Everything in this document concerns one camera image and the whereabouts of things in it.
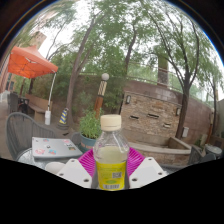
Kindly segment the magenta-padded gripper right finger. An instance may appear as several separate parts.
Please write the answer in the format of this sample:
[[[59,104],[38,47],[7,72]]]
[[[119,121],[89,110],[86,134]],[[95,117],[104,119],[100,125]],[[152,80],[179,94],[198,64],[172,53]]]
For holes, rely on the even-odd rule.
[[[167,172],[153,157],[144,157],[137,150],[131,148],[127,160],[127,175],[129,188],[135,189],[167,176]]]

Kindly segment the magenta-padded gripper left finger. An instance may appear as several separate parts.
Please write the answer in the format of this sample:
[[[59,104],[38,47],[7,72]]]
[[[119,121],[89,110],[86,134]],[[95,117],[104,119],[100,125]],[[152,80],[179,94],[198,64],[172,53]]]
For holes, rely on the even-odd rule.
[[[88,150],[79,159],[70,159],[57,176],[83,188],[97,188],[97,173],[93,150]]]

